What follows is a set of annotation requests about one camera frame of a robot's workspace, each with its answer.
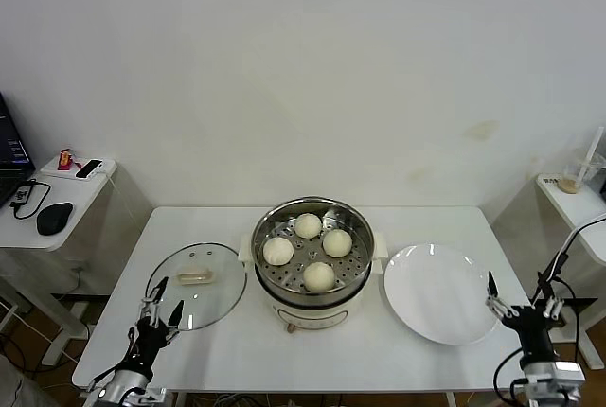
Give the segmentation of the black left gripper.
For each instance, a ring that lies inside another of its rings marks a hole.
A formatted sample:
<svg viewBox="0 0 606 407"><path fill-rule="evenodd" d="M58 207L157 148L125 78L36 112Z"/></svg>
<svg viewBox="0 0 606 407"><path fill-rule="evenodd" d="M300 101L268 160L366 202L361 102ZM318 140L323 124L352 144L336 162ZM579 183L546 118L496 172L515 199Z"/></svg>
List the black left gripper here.
<svg viewBox="0 0 606 407"><path fill-rule="evenodd" d="M159 351L180 332L183 300L177 303L166 323L159 318L160 302L168 282L169 278L163 277L151 293L141 300L139 320L136 322L137 337L128 354L128 365L132 370L151 370Z"/></svg>

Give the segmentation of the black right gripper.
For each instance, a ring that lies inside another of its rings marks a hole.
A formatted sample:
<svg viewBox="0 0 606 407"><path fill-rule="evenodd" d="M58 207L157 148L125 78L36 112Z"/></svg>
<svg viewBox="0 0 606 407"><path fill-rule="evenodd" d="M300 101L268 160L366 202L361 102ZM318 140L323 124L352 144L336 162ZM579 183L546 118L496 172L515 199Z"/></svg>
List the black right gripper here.
<svg viewBox="0 0 606 407"><path fill-rule="evenodd" d="M553 363L557 354L549 337L553 321L560 317L564 300L553 290L555 274L539 274L538 288L545 300L544 311L531 306L513 306L499 297L492 272L488 273L486 306L502 324L515 331L522 349L520 365Z"/></svg>

